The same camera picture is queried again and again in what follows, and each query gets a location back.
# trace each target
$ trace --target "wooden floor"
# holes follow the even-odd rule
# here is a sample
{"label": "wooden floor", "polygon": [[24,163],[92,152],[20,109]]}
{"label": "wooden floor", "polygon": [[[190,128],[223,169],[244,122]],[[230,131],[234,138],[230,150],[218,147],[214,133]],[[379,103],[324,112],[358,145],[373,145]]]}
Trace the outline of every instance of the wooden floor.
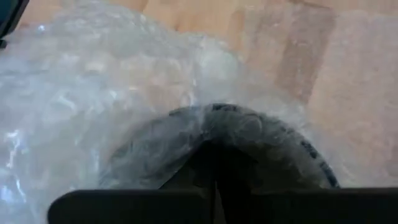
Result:
{"label": "wooden floor", "polygon": [[[55,1],[31,0],[22,26],[48,20]],[[372,167],[364,185],[398,185],[397,0],[113,1],[224,39]]]}

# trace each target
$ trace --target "black object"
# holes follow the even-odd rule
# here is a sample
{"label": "black object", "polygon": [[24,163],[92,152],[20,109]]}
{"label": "black object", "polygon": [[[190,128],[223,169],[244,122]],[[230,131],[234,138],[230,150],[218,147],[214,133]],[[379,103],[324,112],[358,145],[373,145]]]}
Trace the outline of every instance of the black object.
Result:
{"label": "black object", "polygon": [[[229,201],[242,202],[238,196]],[[271,192],[245,198],[244,211],[228,210],[217,222],[214,208],[198,191],[94,190],[61,197],[49,224],[70,223],[397,223],[398,189],[339,189]]]}
{"label": "black object", "polygon": [[1,40],[17,27],[29,0],[1,0],[0,2],[0,49],[6,47]]}
{"label": "black object", "polygon": [[[132,142],[143,133],[147,136],[146,132],[154,128],[170,125],[166,122],[169,118],[188,124],[192,122],[192,114],[198,111],[205,114],[202,135],[194,139],[186,133],[183,135],[183,143],[191,145],[193,154],[159,190],[67,195],[51,206],[49,223],[135,223],[135,220],[137,223],[213,223],[222,213],[221,222],[246,223],[254,217],[261,218],[256,212],[267,212],[255,209],[264,208],[258,200],[253,200],[255,195],[281,190],[339,188],[327,163],[303,136],[276,118],[236,105],[173,111],[169,117],[143,126],[137,136],[133,135]],[[174,144],[179,139],[171,140],[170,147],[179,145]],[[118,158],[128,158],[128,150],[128,147],[118,150],[110,165]],[[123,183],[129,178],[129,170],[129,165],[118,167],[102,177],[101,182],[116,179]],[[153,176],[163,173],[164,170],[160,170]],[[128,185],[116,188],[128,188]]]}

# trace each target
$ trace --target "plastic wrap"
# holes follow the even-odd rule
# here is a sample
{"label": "plastic wrap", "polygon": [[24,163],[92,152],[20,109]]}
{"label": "plastic wrap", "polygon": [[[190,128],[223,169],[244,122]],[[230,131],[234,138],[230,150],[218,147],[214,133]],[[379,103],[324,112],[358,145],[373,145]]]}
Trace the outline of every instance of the plastic wrap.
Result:
{"label": "plastic wrap", "polygon": [[[256,144],[242,132],[248,123],[275,147],[293,136],[282,152],[297,158],[303,176],[318,175],[294,151],[304,136],[312,139],[303,106],[222,42],[177,34],[100,1],[78,3],[7,41],[0,52],[2,223],[43,223],[50,203],[75,189],[159,188],[195,139],[213,138],[206,133],[214,127],[230,130],[230,144]],[[209,118],[201,106],[212,103],[241,105],[289,128],[266,128],[251,116],[231,124],[229,116]],[[167,116],[188,106],[199,109]]]}

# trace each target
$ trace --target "packaging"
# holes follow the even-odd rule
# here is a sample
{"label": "packaging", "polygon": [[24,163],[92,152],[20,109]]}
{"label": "packaging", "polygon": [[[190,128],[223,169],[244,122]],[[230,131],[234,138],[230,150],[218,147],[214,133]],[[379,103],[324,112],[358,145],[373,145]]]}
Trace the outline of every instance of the packaging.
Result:
{"label": "packaging", "polygon": [[[205,105],[212,103],[281,120],[299,139],[322,145],[303,105],[246,68],[226,44],[178,34],[121,6],[77,1],[7,41],[0,52],[1,223],[44,223],[49,205],[76,189],[159,188],[192,153],[192,139],[206,136]],[[196,106],[203,109],[168,117]],[[252,121],[232,124],[226,139],[234,144]],[[329,158],[345,182],[351,173]],[[301,162],[305,175],[312,165]]]}

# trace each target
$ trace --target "floor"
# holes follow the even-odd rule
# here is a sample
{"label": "floor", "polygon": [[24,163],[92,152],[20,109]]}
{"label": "floor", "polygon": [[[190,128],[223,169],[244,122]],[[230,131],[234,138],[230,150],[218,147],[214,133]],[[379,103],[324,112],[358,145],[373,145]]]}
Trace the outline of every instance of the floor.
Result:
{"label": "floor", "polygon": [[[171,29],[224,39],[344,142],[345,166],[371,168],[357,170],[363,177],[352,185],[398,185],[398,1],[112,1]],[[60,9],[58,0],[31,0],[21,26]]]}

